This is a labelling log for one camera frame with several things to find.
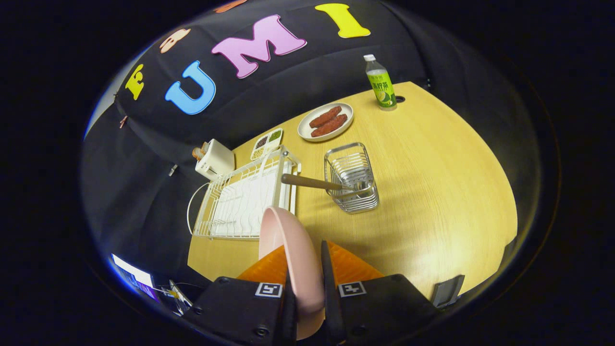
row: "wire rack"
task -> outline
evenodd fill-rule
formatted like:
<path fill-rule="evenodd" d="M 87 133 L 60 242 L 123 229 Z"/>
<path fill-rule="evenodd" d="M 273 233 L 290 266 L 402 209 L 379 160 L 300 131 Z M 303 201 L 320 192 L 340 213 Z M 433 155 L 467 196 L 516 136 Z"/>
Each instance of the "wire rack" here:
<path fill-rule="evenodd" d="M 350 143 L 325 154 L 325 180 L 352 187 L 348 190 L 327 190 L 339 207 L 349 213 L 369 211 L 378 206 L 379 197 L 370 157 L 362 143 Z"/>
<path fill-rule="evenodd" d="M 296 186 L 282 184 L 280 178 L 284 173 L 299 172 L 301 163 L 281 145 L 210 182 L 191 233 L 210 238 L 258 239 L 265 208 L 279 206 L 295 213 Z"/>

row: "pink bowl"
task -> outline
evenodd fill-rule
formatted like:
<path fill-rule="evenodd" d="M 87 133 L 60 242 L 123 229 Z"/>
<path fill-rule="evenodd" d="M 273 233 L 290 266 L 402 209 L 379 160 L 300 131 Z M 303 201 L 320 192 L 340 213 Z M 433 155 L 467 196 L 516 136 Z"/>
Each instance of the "pink bowl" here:
<path fill-rule="evenodd" d="M 286 209 L 268 207 L 261 222 L 258 259 L 281 245 L 297 299 L 297 340 L 301 340 L 317 332 L 325 319 L 322 267 L 301 222 Z"/>

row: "dish rack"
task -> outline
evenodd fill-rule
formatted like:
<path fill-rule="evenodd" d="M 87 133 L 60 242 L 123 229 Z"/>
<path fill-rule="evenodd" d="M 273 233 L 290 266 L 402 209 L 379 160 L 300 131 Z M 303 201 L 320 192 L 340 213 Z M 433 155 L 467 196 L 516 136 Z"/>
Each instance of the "dish rack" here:
<path fill-rule="evenodd" d="M 265 208 L 278 206 L 295 213 L 296 186 L 282 184 L 281 176 L 299 174 L 301 162 L 280 145 L 269 154 L 221 175 L 194 192 L 186 220 L 190 234 L 209 238 L 258 239 Z M 207 186 L 194 225 L 188 213 L 196 193 Z"/>

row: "green tea bottle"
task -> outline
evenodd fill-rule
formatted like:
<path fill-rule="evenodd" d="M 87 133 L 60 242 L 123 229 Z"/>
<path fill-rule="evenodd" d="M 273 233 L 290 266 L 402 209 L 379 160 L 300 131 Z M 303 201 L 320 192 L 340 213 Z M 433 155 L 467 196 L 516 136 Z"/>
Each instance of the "green tea bottle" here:
<path fill-rule="evenodd" d="M 380 65 L 372 54 L 364 55 L 367 62 L 367 78 L 370 79 L 371 87 L 374 89 L 378 105 L 383 111 L 392 111 L 397 108 L 397 100 L 393 91 L 393 84 L 389 78 L 389 73 L 384 66 Z"/>

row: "blue letter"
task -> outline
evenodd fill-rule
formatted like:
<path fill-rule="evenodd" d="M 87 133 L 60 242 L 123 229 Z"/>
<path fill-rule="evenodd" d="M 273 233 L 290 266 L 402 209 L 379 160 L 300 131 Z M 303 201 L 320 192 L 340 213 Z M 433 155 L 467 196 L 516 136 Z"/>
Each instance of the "blue letter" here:
<path fill-rule="evenodd" d="M 180 82 L 175 82 L 167 90 L 167 94 L 164 95 L 164 99 L 173 102 L 179 109 L 186 114 L 197 114 L 202 112 L 213 100 L 213 96 L 216 94 L 216 84 L 209 76 L 205 74 L 199 68 L 199 61 L 196 60 L 190 64 L 181 74 L 184 78 L 192 78 L 201 88 L 203 88 L 203 94 L 196 100 L 188 96 L 180 88 Z"/>

